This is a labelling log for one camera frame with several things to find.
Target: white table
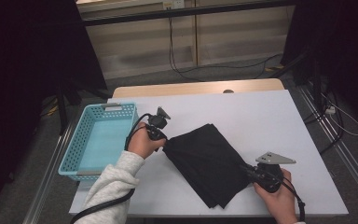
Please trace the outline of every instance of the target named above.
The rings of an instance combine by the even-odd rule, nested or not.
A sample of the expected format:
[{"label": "white table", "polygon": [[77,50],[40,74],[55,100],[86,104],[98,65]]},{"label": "white table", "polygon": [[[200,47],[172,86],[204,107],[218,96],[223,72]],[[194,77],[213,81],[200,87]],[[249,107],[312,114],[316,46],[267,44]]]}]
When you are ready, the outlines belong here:
[{"label": "white table", "polygon": [[[156,113],[162,106],[172,117],[163,132],[168,137],[213,123],[243,159],[267,151],[296,160],[282,165],[291,171],[308,217],[346,215],[337,188],[313,144],[288,91],[231,94],[191,94],[115,98],[137,104],[138,114]],[[161,150],[146,159],[137,177],[129,217],[266,217],[269,212],[252,187],[239,192],[226,209],[209,209]],[[90,184],[81,183],[70,213],[80,211]]]}]

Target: table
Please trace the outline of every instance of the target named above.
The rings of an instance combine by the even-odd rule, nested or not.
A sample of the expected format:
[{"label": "table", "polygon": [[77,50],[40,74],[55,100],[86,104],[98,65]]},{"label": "table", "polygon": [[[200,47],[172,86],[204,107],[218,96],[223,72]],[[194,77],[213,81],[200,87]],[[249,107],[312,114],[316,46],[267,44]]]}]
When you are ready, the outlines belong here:
[{"label": "table", "polygon": [[[236,93],[221,94],[224,90]],[[163,130],[167,136],[187,133],[211,121],[250,164],[255,165],[255,158],[268,150],[295,159],[297,164],[282,167],[292,172],[294,185],[307,204],[307,216],[348,214],[290,94],[283,89],[280,80],[123,87],[118,88],[113,96],[110,102],[134,101],[140,115],[162,105],[172,117]],[[238,193],[225,209],[209,209],[161,151],[147,158],[137,177],[141,184],[131,198],[129,217],[269,216],[252,187]],[[80,184],[71,213],[80,211],[91,185]]]}]

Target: white cable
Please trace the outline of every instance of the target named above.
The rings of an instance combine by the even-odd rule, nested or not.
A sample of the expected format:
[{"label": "white cable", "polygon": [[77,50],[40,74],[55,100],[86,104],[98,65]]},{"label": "white cable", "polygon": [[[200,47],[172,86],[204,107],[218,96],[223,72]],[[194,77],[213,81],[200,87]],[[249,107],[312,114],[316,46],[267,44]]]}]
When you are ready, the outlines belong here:
[{"label": "white cable", "polygon": [[[344,113],[346,116],[350,117],[357,125],[358,125],[358,121],[356,119],[354,119],[353,117],[351,117],[351,115],[349,115],[347,112],[345,112],[344,110],[342,110],[341,108],[339,108],[338,106],[336,106],[335,104],[333,104],[333,102],[331,102],[329,99],[327,99],[327,97],[324,96],[324,94],[322,93],[322,97],[324,97],[324,99],[326,99],[331,105],[333,105],[335,108],[337,108],[338,110],[340,110],[342,113]],[[358,136],[358,133],[351,133],[350,131],[344,129],[343,127],[341,127],[334,119],[333,116],[331,116],[330,114],[330,119],[335,122],[335,124],[342,129],[344,132],[354,135],[354,136]]]}]

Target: hand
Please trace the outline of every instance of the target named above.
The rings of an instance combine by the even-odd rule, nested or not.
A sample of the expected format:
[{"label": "hand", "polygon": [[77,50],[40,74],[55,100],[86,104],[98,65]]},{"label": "hand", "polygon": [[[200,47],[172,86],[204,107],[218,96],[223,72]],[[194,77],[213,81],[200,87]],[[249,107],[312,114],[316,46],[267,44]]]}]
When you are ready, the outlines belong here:
[{"label": "hand", "polygon": [[150,140],[145,125],[144,122],[139,122],[138,131],[135,130],[128,148],[129,152],[138,154],[144,159],[149,157],[156,148],[163,147],[166,141],[166,139]]},{"label": "hand", "polygon": [[[290,172],[285,169],[281,169],[283,176],[289,181],[292,181]],[[291,186],[289,182],[283,180],[288,186]],[[268,193],[262,189],[257,183],[254,183],[255,192],[264,200],[267,209],[271,213],[278,224],[293,224],[298,222],[295,210],[295,195],[281,185],[278,191],[274,193]]]}]

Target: sleeve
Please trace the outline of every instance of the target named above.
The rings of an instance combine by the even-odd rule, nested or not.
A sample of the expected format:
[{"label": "sleeve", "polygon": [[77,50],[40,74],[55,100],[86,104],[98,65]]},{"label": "sleeve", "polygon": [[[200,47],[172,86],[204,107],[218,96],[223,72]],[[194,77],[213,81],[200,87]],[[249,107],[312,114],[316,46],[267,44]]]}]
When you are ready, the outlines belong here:
[{"label": "sleeve", "polygon": [[[139,155],[123,151],[116,166],[109,164],[103,170],[101,176],[90,189],[83,208],[87,209],[126,195],[130,189],[134,189],[138,185],[139,180],[135,178],[135,175],[144,164],[145,160]],[[129,204],[130,200],[82,217],[76,224],[124,224],[127,219]]]}]

